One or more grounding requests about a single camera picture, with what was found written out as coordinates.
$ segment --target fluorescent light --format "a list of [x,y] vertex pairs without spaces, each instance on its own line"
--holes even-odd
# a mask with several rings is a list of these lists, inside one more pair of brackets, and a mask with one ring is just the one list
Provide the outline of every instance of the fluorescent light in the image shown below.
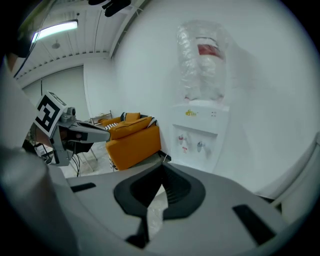
[[70,22],[54,25],[54,26],[51,26],[51,27],[47,27],[47,28],[41,30],[40,32],[36,32],[33,35],[32,43],[34,43],[35,41],[38,41],[38,40],[40,40],[42,38],[45,38],[47,36],[50,36],[52,34],[55,34],[55,33],[59,33],[59,32],[62,32],[62,31],[67,31],[67,30],[74,30],[77,27],[78,27],[78,22],[77,21],[70,21]]

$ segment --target white wall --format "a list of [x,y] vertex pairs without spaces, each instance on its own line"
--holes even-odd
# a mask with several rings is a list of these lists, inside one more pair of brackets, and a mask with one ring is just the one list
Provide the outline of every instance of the white wall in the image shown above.
[[[23,89],[31,103],[37,105],[41,97],[41,82],[38,80]],[[78,120],[90,118],[84,87],[84,68],[78,67],[52,74],[42,79],[42,92],[51,91],[68,106],[75,107]]]
[[113,63],[108,58],[85,60],[83,64],[87,108],[91,117],[106,114],[113,117],[123,112],[123,101],[118,94]]
[[230,121],[215,173],[264,196],[320,130],[319,60],[303,29],[278,2],[153,0],[115,55],[122,107],[159,121],[170,154],[169,107],[179,102],[177,27],[192,19],[221,23],[228,49]]

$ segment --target striped pillow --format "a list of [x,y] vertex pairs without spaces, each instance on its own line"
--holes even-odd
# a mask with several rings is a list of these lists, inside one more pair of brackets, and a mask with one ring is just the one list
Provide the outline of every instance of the striped pillow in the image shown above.
[[115,127],[117,126],[117,122],[114,122],[114,123],[111,123],[111,124],[108,124],[106,127],[104,127],[104,129],[106,129],[107,131],[111,128],[111,127]]
[[157,125],[157,119],[155,119],[154,117],[152,117],[149,125],[147,126],[147,128],[149,128],[150,126],[152,126],[155,123],[155,125]]

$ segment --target yellow logo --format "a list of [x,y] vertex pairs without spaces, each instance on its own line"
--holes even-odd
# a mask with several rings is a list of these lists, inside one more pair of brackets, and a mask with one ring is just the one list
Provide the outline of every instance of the yellow logo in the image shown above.
[[191,111],[191,109],[188,109],[187,112],[185,112],[186,116],[190,116],[190,117],[195,117],[197,114],[193,111]]

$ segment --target sofa cushion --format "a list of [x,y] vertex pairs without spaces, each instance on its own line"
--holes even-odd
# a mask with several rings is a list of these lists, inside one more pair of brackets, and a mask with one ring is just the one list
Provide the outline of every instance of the sofa cushion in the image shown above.
[[126,122],[133,122],[140,119],[140,113],[126,113],[125,121]]
[[148,116],[132,122],[129,122],[129,121],[120,122],[118,123],[117,126],[111,127],[109,129],[111,139],[116,140],[116,139],[136,133],[146,128],[149,125],[151,119],[152,117]]

